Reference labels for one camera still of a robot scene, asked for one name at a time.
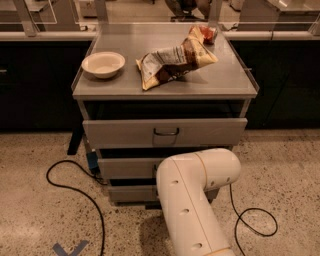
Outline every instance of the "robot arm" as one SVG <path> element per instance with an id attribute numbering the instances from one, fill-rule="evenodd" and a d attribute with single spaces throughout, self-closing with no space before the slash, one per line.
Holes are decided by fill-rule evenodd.
<path id="1" fill-rule="evenodd" d="M 166 158 L 158 167 L 157 189 L 177 256 L 234 256 L 204 191 L 236 181 L 241 165 L 226 149 Z"/>

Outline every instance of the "countertop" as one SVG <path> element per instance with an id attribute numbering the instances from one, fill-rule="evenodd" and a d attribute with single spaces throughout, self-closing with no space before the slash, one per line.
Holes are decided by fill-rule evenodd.
<path id="1" fill-rule="evenodd" d="M 282 12 L 289 11 L 320 11 L 319 0 L 267 0 Z"/>
<path id="2" fill-rule="evenodd" d="M 59 0 L 51 0 L 51 3 L 57 2 Z M 25 0 L 30 12 L 40 12 L 43 9 L 49 7 L 48 0 L 46 1 L 35 1 L 35 0 Z M 1 0 L 0 1 L 0 11 L 16 11 L 16 7 L 12 0 Z"/>
<path id="3" fill-rule="evenodd" d="M 192 23 L 109 24 L 97 36 L 92 53 L 113 51 L 126 59 L 124 68 L 111 79 L 98 79 L 82 72 L 73 92 L 75 99 L 251 99 L 257 95 L 252 81 L 239 63 L 222 33 L 214 46 L 207 46 L 219 61 L 191 71 L 181 79 L 142 90 L 136 60 L 165 47 L 178 46 L 187 37 Z"/>

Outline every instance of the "chip bag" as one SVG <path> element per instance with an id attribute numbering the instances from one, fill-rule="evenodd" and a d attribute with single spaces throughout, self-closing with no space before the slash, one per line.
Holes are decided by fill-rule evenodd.
<path id="1" fill-rule="evenodd" d="M 204 45 L 199 26 L 192 26 L 180 46 L 163 48 L 136 60 L 142 77 L 143 90 L 175 80 L 192 70 L 218 61 Z"/>

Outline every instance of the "black cable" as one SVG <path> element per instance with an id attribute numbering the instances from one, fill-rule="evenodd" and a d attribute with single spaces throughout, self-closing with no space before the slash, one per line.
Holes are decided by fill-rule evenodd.
<path id="1" fill-rule="evenodd" d="M 76 191 L 76 192 L 79 192 L 80 194 L 84 195 L 85 197 L 87 197 L 93 204 L 94 206 L 96 207 L 98 213 L 99 213 L 99 216 L 100 216 L 100 220 L 101 220 L 101 228 L 102 228 L 102 241 L 101 241 L 101 250 L 100 250 L 100 256 L 103 256 L 103 251 L 104 251 L 104 242 L 105 242 L 105 227 L 104 227 L 104 219 L 103 219 L 103 215 L 102 215 L 102 212 L 98 206 L 98 204 L 92 199 L 91 196 L 89 196 L 88 194 L 86 194 L 85 192 L 83 192 L 82 190 L 80 189 L 77 189 L 77 188 L 74 188 L 74 187 L 70 187 L 70 186 L 65 186 L 65 185 L 61 185 L 61 184 L 57 184 L 57 183 L 54 183 L 50 180 L 49 178 L 49 174 L 51 172 L 51 170 L 56 167 L 58 164 L 61 164 L 61 163 L 72 163 L 72 164 L 75 164 L 76 166 L 78 166 L 87 176 L 89 176 L 90 178 L 93 178 L 95 179 L 96 181 L 100 180 L 99 178 L 97 178 L 96 176 L 92 176 L 90 175 L 89 173 L 87 173 L 85 171 L 85 169 L 79 165 L 77 162 L 75 161 L 72 161 L 72 160 L 61 160 L 61 161 L 58 161 L 56 162 L 55 164 L 53 164 L 47 171 L 47 174 L 46 174 L 46 178 L 47 178 L 47 181 L 52 185 L 52 186 L 55 186 L 55 187 L 59 187 L 59 188 L 66 188 L 66 189 L 70 189 L 70 190 L 73 190 L 73 191 Z"/>
<path id="2" fill-rule="evenodd" d="M 241 221 L 243 222 L 243 224 L 245 224 L 245 226 L 248 227 L 252 232 L 254 232 L 255 234 L 260 235 L 260 236 L 262 236 L 262 237 L 270 237 L 270 236 L 273 236 L 275 233 L 277 233 L 277 231 L 278 231 L 278 222 L 277 222 L 276 218 L 275 218 L 270 212 L 268 212 L 268 211 L 266 211 L 266 210 L 264 210 L 264 209 L 261 209 L 261 208 L 255 208 L 255 207 L 253 207 L 253 208 L 247 208 L 247 209 L 245 209 L 241 214 L 239 214 L 238 211 L 236 210 L 235 206 L 234 206 L 233 195 L 232 195 L 232 186 L 231 186 L 231 184 L 230 184 L 230 198 L 231 198 L 231 204 L 232 204 L 233 210 L 235 211 L 235 213 L 236 213 L 237 216 L 238 216 L 238 219 L 237 219 L 236 224 L 235 224 L 235 227 L 234 227 L 234 237 L 235 237 L 236 243 L 237 243 L 237 245 L 238 245 L 241 253 L 242 253 L 244 256 L 246 256 L 245 253 L 243 252 L 243 250 L 242 250 L 242 248 L 241 248 L 241 246 L 240 246 L 239 240 L 238 240 L 237 230 L 238 230 L 239 221 L 241 220 Z M 243 216 L 246 212 L 248 212 L 248 211 L 262 211 L 262 212 L 267 213 L 267 214 L 273 219 L 273 221 L 274 221 L 274 223 L 275 223 L 275 226 L 276 226 L 276 227 L 275 227 L 275 230 L 274 230 L 273 232 L 269 233 L 269 234 L 264 234 L 264 233 L 261 233 L 261 232 L 257 231 L 257 230 L 254 229 L 253 227 L 251 227 L 247 222 L 245 222 L 245 221 L 242 219 L 242 216 Z"/>

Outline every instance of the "terrazzo floor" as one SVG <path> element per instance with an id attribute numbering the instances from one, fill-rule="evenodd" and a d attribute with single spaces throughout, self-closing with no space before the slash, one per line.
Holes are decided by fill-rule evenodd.
<path id="1" fill-rule="evenodd" d="M 0 134 L 1 256 L 99 255 L 102 231 L 94 205 L 46 180 L 48 168 L 60 160 L 74 160 L 87 169 L 83 144 L 76 155 L 67 155 L 70 138 L 70 133 Z M 238 239 L 246 255 L 319 255 L 320 131 L 248 130 L 233 151 L 242 164 L 232 186 L 237 210 L 263 208 L 279 225 L 274 236 L 263 238 L 239 223 Z M 104 255 L 175 255 L 161 210 L 111 205 L 106 187 L 71 163 L 56 166 L 50 178 L 83 190 L 100 206 Z M 229 187 L 220 190 L 212 207 L 232 249 L 241 255 Z M 244 219 L 261 232 L 275 228 L 265 213 L 250 211 Z"/>

